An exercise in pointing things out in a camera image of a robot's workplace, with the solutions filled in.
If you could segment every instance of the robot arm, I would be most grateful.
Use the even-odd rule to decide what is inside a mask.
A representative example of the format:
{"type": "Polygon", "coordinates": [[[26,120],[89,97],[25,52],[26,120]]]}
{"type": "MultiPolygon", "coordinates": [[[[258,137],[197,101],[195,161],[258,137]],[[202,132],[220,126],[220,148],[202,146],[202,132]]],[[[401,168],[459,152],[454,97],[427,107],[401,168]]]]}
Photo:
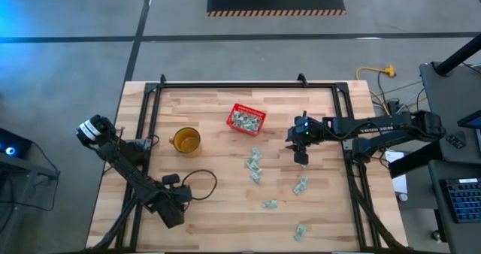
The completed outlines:
{"type": "Polygon", "coordinates": [[[353,139],[350,157],[354,161],[367,163],[379,149],[396,144],[418,140],[437,141],[446,134],[440,117],[428,111],[415,113],[403,112],[391,116],[378,116],[367,119],[350,119],[346,117],[325,117],[321,122],[307,116],[297,116],[295,126],[288,130],[286,141],[293,145],[294,161],[307,165],[309,162],[306,149],[311,144],[323,141],[345,141],[353,139]],[[359,134],[379,132],[375,138],[357,138],[359,134]]]}
{"type": "Polygon", "coordinates": [[[184,204],[192,200],[191,189],[185,185],[174,186],[180,182],[177,174],[164,176],[162,182],[158,182],[137,168],[147,160],[150,141],[124,141],[116,135],[112,122],[99,115],[82,123],[77,128],[77,137],[82,145],[109,162],[132,185],[136,199],[150,213],[157,212],[168,228],[183,224],[184,204]]]}

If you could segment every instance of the concrete floor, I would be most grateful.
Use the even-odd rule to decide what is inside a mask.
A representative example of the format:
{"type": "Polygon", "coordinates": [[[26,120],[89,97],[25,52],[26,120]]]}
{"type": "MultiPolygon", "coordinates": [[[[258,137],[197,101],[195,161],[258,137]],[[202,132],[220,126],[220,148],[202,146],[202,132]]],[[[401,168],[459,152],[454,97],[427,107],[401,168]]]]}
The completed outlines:
{"type": "MultiPolygon", "coordinates": [[[[476,32],[478,0],[344,0],[345,17],[209,18],[206,0],[152,0],[144,35],[476,32]]],[[[0,0],[0,37],[134,36],[144,0],[0,0]]],[[[142,43],[133,80],[351,80],[358,67],[395,66],[384,90],[420,80],[418,66],[440,61],[469,38],[142,43]]],[[[74,132],[93,114],[115,118],[132,42],[0,44],[0,127],[39,143],[62,171],[56,205],[28,209],[18,253],[82,249],[102,162],[74,132]]],[[[474,56],[470,62],[481,61],[474,56]]],[[[365,72],[379,92],[377,75],[365,72]]],[[[407,101],[421,84],[388,94],[407,101]]],[[[426,101],[420,104],[428,109],[426,101]]],[[[420,144],[403,149],[414,150],[420,144]]],[[[49,205],[53,186],[31,202],[49,205]]],[[[429,238],[431,210],[402,208],[415,249],[444,251],[429,238]]]]}

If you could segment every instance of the desk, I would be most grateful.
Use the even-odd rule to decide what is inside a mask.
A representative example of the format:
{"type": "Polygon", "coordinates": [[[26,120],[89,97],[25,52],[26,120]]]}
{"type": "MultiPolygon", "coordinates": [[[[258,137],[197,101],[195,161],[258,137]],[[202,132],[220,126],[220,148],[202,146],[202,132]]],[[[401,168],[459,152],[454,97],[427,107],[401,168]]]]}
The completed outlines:
{"type": "Polygon", "coordinates": [[[464,132],[467,145],[456,149],[445,138],[432,142],[393,162],[389,166],[392,177],[427,165],[431,159],[481,164],[476,131],[458,126],[458,120],[481,110],[481,74],[466,66],[458,66],[452,70],[452,76],[442,77],[435,72],[431,63],[420,65],[419,70],[431,112],[440,116],[446,135],[464,132]]]}
{"type": "MultiPolygon", "coordinates": [[[[135,136],[145,82],[125,85],[116,127],[126,127],[123,138],[135,136]]],[[[349,81],[356,118],[374,116],[365,81],[349,81]]],[[[138,238],[139,251],[156,252],[318,252],[358,250],[355,224],[340,144],[325,142],[311,147],[310,164],[302,169],[293,162],[286,130],[294,117],[307,110],[309,116],[334,116],[329,89],[163,89],[153,148],[150,176],[178,173],[181,178],[199,168],[213,171],[219,183],[206,201],[193,201],[183,225],[168,230],[157,214],[144,210],[138,238]],[[267,112],[257,137],[231,130],[226,118],[233,104],[245,104],[267,112]],[[203,153],[187,159],[178,156],[168,138],[182,127],[201,134],[203,153]],[[250,178],[245,161],[257,146],[263,155],[262,184],[250,178]],[[308,176],[306,191],[292,193],[300,176],[308,176]],[[279,207],[267,210],[262,202],[277,199],[279,207]],[[299,223],[308,227],[301,242],[293,239],[299,223]]],[[[368,165],[374,209],[384,225],[407,245],[404,227],[389,172],[378,162],[368,165]]],[[[195,197],[206,195],[213,181],[209,175],[189,178],[195,197]]],[[[118,217],[126,182],[115,171],[103,178],[92,219],[87,246],[95,245],[118,217]]],[[[366,237],[370,237],[364,218],[366,237]]]]}

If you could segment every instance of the red box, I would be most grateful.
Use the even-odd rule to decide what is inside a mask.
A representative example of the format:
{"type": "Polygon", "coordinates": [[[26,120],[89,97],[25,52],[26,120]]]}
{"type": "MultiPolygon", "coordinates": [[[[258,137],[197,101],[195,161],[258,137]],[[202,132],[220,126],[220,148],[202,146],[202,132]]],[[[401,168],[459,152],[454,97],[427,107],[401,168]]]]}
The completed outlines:
{"type": "Polygon", "coordinates": [[[266,116],[266,114],[264,112],[252,109],[250,107],[243,106],[242,104],[235,104],[234,107],[232,108],[231,113],[228,115],[227,122],[225,122],[225,123],[227,123],[227,125],[231,126],[231,128],[233,128],[235,130],[238,130],[240,132],[244,132],[244,133],[249,134],[249,135],[253,135],[255,137],[256,135],[259,134],[259,132],[262,129],[262,126],[264,125],[265,116],[266,116]],[[246,130],[246,129],[242,129],[241,127],[234,126],[233,125],[234,122],[232,122],[232,115],[234,114],[234,111],[241,111],[243,113],[247,113],[249,115],[255,115],[255,116],[261,118],[261,124],[259,125],[259,129],[257,130],[257,132],[252,132],[252,131],[249,131],[249,130],[246,130]]]}

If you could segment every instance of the wooden table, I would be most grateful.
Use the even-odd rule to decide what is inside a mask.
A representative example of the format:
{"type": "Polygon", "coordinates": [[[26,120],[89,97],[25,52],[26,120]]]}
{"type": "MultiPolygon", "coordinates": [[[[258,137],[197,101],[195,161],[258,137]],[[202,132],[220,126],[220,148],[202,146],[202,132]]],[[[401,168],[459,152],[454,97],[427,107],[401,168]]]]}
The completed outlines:
{"type": "MultiPolygon", "coordinates": [[[[348,81],[355,118],[374,116],[365,81],[348,81]]],[[[125,85],[116,127],[126,127],[123,138],[135,136],[145,82],[125,85]]],[[[152,101],[147,112],[145,133],[152,101]]],[[[157,214],[142,214],[139,251],[156,252],[240,252],[240,251],[350,251],[358,250],[352,206],[342,151],[338,142],[324,142],[308,149],[310,164],[302,169],[293,162],[286,130],[294,117],[307,110],[321,119],[335,116],[330,89],[163,89],[153,148],[150,176],[178,173],[181,178],[199,168],[214,172],[219,183],[205,201],[193,201],[183,225],[167,229],[157,214]],[[231,130],[226,118],[235,103],[267,112],[262,133],[251,137],[231,130]],[[194,127],[201,134],[203,153],[188,159],[177,154],[168,138],[182,127],[194,127]],[[250,178],[245,161],[252,148],[263,158],[262,184],[250,178]],[[294,195],[300,176],[308,176],[308,188],[294,195]],[[277,209],[265,209],[262,202],[277,199],[277,209]],[[293,236],[299,223],[308,227],[297,242],[293,236]]],[[[374,209],[384,225],[407,245],[404,227],[389,172],[379,162],[368,164],[368,179],[374,209]]],[[[195,197],[206,195],[213,180],[208,174],[188,179],[195,197]]],[[[126,182],[114,170],[101,182],[87,246],[97,243],[118,217],[126,182]]],[[[363,217],[365,234],[370,233],[363,217]]],[[[128,244],[129,231],[126,236],[128,244]]]]}

